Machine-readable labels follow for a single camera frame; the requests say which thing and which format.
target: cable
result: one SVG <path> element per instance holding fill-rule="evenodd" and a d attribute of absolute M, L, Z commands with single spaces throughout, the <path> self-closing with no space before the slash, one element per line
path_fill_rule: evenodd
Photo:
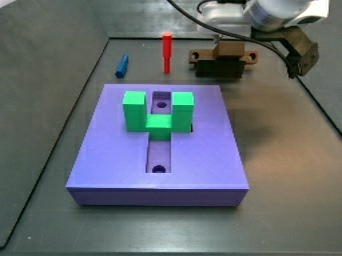
<path fill-rule="evenodd" d="M 336 134 L 339 135 L 339 137 L 342 138 L 342 130 L 338 128 L 338 125 L 336 123 L 334 122 L 332 118 L 330 117 L 328 113 L 326 112 L 323 106 L 320 105 L 316 97 L 314 96 L 314 94 L 311 93 L 308 87 L 306 86 L 303 80 L 296 77 L 296 81 L 299 82 L 299 84 L 302 85 L 302 88 L 304 89 L 306 93 L 308 94 L 308 96 L 311 97 L 316 107 L 319 108 L 319 110 L 322 111 L 323 113 L 323 116 L 324 118 L 327 119 L 327 121 L 330 122 L 331 126 L 334 127 L 335 131 L 336 131 Z"/>
<path fill-rule="evenodd" d="M 198 7 L 196 7 L 198 13 L 202 14 L 200 6 L 202 6 L 203 4 L 206 4 L 206 3 L 208 3 L 208 2 L 216 2 L 216 0 L 203 0 L 203 1 L 200 1 L 199 4 L 198 4 Z"/>
<path fill-rule="evenodd" d="M 195 17 L 192 17 L 180 7 L 179 5 L 173 2 L 173 0 L 167 0 L 167 2 L 173 6 L 173 8 L 192 21 L 195 22 L 199 26 L 202 26 L 203 28 L 214 31 L 215 33 L 218 34 L 222 34 L 224 36 L 230 36 L 230 37 L 234 37 L 234 38 L 238 38 L 240 39 L 242 41 L 247 41 L 247 42 L 251 42 L 251 43 L 255 43 L 260 46 L 263 46 L 264 48 L 267 48 L 270 51 L 272 51 L 278 56 L 279 58 L 282 59 L 282 61 L 284 62 L 286 64 L 286 67 L 287 67 L 287 74 L 288 74 L 288 77 L 290 78 L 295 78 L 296 77 L 296 74 L 295 74 L 295 67 L 292 66 L 292 64 L 290 63 L 290 61 L 286 59 L 284 55 L 279 52 L 279 50 L 276 50 L 275 48 L 272 48 L 272 46 L 270 46 L 268 44 L 266 44 L 264 42 L 260 42 L 250 37 L 246 37 L 246 36 L 242 36 L 242 35 L 238 35 L 238 34 L 234 34 L 231 32 L 227 32 L 227 31 L 223 31 L 215 27 L 211 27 L 210 25 L 207 25 L 206 23 L 203 23 L 202 21 L 199 21 Z"/>

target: purple block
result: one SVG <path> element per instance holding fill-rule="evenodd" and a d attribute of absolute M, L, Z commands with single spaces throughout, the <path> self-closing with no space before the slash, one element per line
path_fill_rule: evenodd
<path fill-rule="evenodd" d="M 192 133 L 171 135 L 171 172 L 147 173 L 148 133 L 127 133 L 125 91 L 192 92 Z M 219 86 L 105 85 L 67 183 L 84 205 L 238 206 L 248 191 Z"/>

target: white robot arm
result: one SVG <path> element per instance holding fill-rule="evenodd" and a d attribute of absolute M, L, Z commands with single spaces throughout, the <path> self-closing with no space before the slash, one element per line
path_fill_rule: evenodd
<path fill-rule="evenodd" d="M 272 32 L 290 26 L 319 22 L 328 15 L 328 0 L 250 0 L 240 1 L 243 4 L 231 2 L 236 1 L 204 3 L 198 19 L 215 28 L 239 34 L 246 34 L 250 27 Z M 198 29 L 202 33 L 214 34 L 200 26 Z"/>
<path fill-rule="evenodd" d="M 318 44 L 298 25 L 315 23 L 328 15 L 328 0 L 202 0 L 198 18 L 167 2 L 198 24 L 202 33 L 236 38 L 262 45 L 283 60 L 290 78 L 304 76 L 319 59 Z M 287 56 L 266 42 L 278 41 Z"/>

